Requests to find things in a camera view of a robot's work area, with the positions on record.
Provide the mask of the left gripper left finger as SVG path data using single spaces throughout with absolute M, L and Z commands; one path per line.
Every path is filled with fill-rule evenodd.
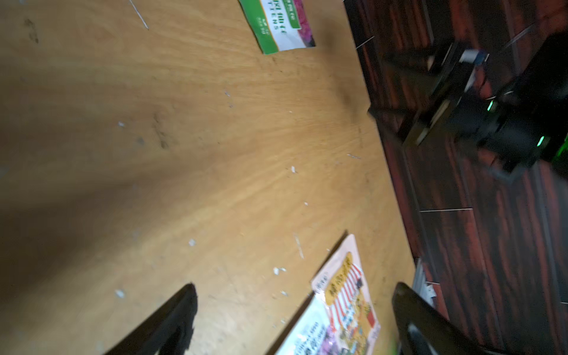
M 184 354 L 198 313 L 195 285 L 184 285 L 108 354 Z

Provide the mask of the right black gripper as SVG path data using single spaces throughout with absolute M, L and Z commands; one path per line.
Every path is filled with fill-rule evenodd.
M 433 133 L 448 133 L 492 152 L 504 175 L 544 161 L 566 177 L 567 45 L 543 44 L 520 75 L 487 99 L 473 90 L 479 67 L 459 64 L 464 50 L 463 44 L 424 50 L 430 103 L 406 117 L 402 143 L 419 146 Z

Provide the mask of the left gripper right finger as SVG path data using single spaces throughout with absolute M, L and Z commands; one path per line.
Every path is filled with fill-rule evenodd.
M 399 282 L 392 297 L 401 354 L 483 354 L 412 288 Z

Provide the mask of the orange striped seed packet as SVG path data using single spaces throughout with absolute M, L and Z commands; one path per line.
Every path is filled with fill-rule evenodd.
M 372 354 L 380 324 L 356 244 L 345 236 L 312 279 L 312 291 L 325 304 L 339 354 Z

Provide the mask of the magenta flower seed packet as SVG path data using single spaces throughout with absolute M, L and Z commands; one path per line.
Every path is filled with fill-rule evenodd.
M 239 3 L 264 55 L 316 46 L 301 0 Z

